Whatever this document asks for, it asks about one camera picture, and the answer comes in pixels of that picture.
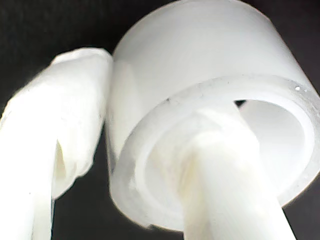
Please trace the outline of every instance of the plastic tube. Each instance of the plastic tube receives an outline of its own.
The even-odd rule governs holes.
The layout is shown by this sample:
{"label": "plastic tube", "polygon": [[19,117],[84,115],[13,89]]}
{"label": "plastic tube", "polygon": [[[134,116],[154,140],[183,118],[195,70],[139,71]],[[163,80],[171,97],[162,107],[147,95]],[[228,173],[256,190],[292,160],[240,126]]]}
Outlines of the plastic tube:
{"label": "plastic tube", "polygon": [[173,2],[135,24],[113,59],[106,120],[110,192],[135,223],[184,231],[181,201],[153,159],[167,162],[159,156],[177,147],[173,140],[157,150],[174,127],[210,129],[195,113],[222,103],[246,100],[240,116],[260,144],[257,159],[280,206],[318,174],[319,96],[271,21],[250,5]]}
{"label": "plastic tube", "polygon": [[112,63],[103,49],[63,53],[7,103],[0,120],[0,239],[51,238],[52,200],[92,165]]}
{"label": "plastic tube", "polygon": [[190,167],[179,193],[185,240],[296,239],[258,159],[239,155],[216,132],[186,148]]}

